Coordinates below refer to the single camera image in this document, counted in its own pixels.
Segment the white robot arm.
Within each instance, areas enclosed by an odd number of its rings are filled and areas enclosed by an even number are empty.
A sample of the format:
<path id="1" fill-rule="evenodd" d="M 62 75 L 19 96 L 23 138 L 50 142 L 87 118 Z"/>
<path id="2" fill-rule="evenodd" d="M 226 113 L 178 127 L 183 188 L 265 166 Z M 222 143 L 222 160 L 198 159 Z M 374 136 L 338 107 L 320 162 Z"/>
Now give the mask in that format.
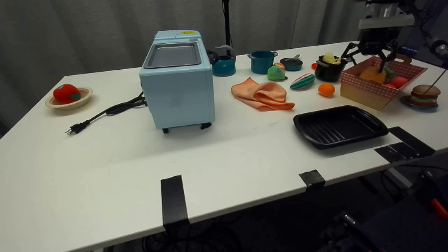
<path id="1" fill-rule="evenodd" d="M 433 37 L 425 29 L 422 12 L 415 0 L 359 0 L 366 3 L 366 16 L 359 22 L 359 41 L 351 43 L 341 57 L 344 65 L 356 64 L 355 57 L 379 57 L 380 69 L 398 58 L 400 34 L 407 27 L 416 27 L 430 52 L 447 68 L 448 44 Z"/>

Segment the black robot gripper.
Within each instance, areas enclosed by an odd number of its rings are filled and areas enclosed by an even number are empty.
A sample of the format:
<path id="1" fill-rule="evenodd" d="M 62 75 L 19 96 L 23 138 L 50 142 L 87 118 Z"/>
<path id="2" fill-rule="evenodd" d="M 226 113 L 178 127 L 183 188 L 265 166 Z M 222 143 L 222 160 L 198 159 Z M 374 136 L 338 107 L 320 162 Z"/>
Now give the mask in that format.
<path id="1" fill-rule="evenodd" d="M 383 72 L 386 65 L 394 62 L 398 55 L 395 50 L 391 50 L 388 55 L 384 54 L 384 50 L 390 50 L 397 44 L 398 36 L 400 31 L 395 29 L 362 30 L 359 38 L 360 44 L 351 43 L 341 59 L 344 64 L 358 65 L 355 57 L 360 52 L 363 55 L 379 55 L 381 59 L 379 72 Z"/>

